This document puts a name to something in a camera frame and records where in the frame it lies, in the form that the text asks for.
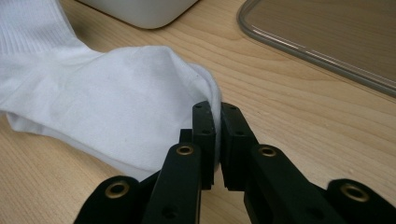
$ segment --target sock cuff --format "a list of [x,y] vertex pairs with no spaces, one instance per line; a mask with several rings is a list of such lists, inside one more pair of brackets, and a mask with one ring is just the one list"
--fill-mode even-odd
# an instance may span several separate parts
[[0,23],[0,54],[46,51],[75,36],[58,1],[2,0]]

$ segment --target sock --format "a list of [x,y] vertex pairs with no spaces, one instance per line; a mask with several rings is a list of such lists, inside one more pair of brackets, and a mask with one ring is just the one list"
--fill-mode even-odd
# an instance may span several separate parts
[[211,104],[219,130],[219,88],[203,67],[168,47],[93,51],[57,1],[0,2],[0,80],[13,130],[61,139],[138,180],[161,169],[194,104]]

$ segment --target screw hole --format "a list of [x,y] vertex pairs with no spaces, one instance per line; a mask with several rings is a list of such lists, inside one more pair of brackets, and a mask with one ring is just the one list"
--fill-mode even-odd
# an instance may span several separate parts
[[370,196],[366,193],[366,191],[352,184],[344,184],[343,186],[341,186],[341,191],[348,198],[356,202],[365,203],[370,199]]
[[129,191],[129,185],[125,181],[117,181],[109,185],[105,191],[105,195],[109,199],[117,199],[124,196]]

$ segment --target table surface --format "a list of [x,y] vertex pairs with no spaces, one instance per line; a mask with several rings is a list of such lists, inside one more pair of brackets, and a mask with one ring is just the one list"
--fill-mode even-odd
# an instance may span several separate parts
[[[210,70],[223,101],[240,107],[261,143],[282,149],[313,183],[351,178],[396,205],[396,100],[264,46],[243,34],[243,0],[201,0],[168,26],[143,30],[76,1],[61,1],[92,49],[166,45]],[[46,136],[16,133],[0,118],[0,223],[72,223],[103,180],[120,172]],[[249,223],[243,193],[216,172],[201,223]]]

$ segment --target transparent lid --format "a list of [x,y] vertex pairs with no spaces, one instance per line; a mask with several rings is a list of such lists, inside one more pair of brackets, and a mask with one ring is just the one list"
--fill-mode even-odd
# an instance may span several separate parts
[[247,0],[249,36],[396,96],[396,1]]

